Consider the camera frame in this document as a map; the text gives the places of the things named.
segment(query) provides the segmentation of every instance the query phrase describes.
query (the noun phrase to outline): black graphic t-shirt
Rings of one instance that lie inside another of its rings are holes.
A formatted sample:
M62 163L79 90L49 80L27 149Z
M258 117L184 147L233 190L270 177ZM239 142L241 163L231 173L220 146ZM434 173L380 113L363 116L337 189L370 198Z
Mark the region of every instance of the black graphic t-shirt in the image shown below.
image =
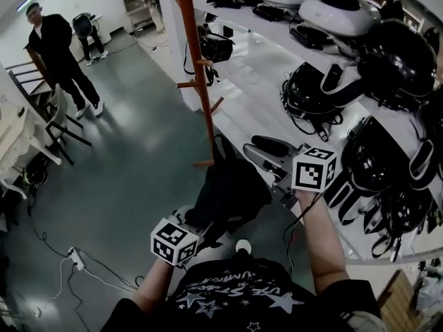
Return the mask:
M336 282L316 297L276 262L229 259L191 267L149 315L120 300L102 331L385 331L379 318L366 281Z

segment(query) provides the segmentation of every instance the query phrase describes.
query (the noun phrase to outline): white sneaker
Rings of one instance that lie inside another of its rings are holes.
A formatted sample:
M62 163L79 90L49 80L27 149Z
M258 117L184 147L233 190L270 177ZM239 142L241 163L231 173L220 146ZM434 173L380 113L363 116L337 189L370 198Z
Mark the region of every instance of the white sneaker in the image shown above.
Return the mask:
M235 252L238 252L238 250L241 250L242 248L251 254L252 246L248 240L238 240L237 245L235 245Z
M77 111L77 113L75 114L75 119L80 119L88 107L89 107L89 103L86 103L85 106L83 107L83 109L79 109Z
M98 117L100 114L102 114L103 112L103 106L105 105L105 103L100 100L99 103L97 104L97 106L94 106L94 116Z

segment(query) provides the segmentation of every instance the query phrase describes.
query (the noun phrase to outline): white chair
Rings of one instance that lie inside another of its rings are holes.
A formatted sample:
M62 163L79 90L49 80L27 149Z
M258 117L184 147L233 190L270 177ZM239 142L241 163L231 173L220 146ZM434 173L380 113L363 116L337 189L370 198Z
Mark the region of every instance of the white chair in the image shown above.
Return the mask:
M68 130L68 120L81 129L83 129L83 126L66 114L68 110L68 100L66 99L66 95L59 84L55 85L54 96L48 103L48 106L51 108L51 111L49 112L51 120L48 122L45 128L46 133L44 134L44 142L46 146L49 146L52 143L55 144L65 159L67 159L71 165L74 165L74 162L71 160L71 158L69 158L68 154L65 152L61 144L59 144L57 139L60 138L60 140L66 144L62 137L63 134L66 134L88 146L92 146L92 144Z

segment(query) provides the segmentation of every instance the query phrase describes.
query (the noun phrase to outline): green floor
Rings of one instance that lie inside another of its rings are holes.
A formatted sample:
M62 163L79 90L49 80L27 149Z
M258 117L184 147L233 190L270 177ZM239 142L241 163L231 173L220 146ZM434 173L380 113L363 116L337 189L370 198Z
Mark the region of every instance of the green floor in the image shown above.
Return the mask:
M107 49L117 51L133 43L120 34ZM82 67L105 101L105 111L98 120L90 111L82 119L82 136L93 143L91 148L67 138L73 167L66 161L61 167L48 166L48 182L38 192L33 222L57 250L79 247L133 282L154 262L154 226L174 209L194 203L204 183L205 169L192 166L210 157L204 119L185 106L172 80L138 45ZM72 105L69 113L75 113ZM70 129L81 133L75 126ZM57 293L61 258L38 241L23 206L17 218L19 227L2 239L10 258L8 300L21 314L16 323L27 324L31 331L86 331L74 313L78 301L66 285L71 261L64 264L62 294L40 318L32 315L31 308L41 308ZM282 231L292 220L273 203L233 236L226 235L222 247L205 250L191 262L229 257L235 241L247 238L256 257L287 267ZM302 226L296 230L291 256L294 280L311 289ZM98 264L87 261L87 268L119 285ZM183 271L176 272L172 289L182 275ZM86 273L75 274L71 283L84 300L79 313L90 331L99 331L117 301L129 296Z

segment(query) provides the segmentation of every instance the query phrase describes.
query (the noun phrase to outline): hand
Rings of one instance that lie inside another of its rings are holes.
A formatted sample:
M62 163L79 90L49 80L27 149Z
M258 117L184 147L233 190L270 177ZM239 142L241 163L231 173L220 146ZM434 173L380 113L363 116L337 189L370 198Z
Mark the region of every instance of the hand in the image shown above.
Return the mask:
M316 195L317 193L315 192L308 192L302 190L296 190L295 193L296 198L300 201L300 204L303 205L309 205L310 203L312 203Z

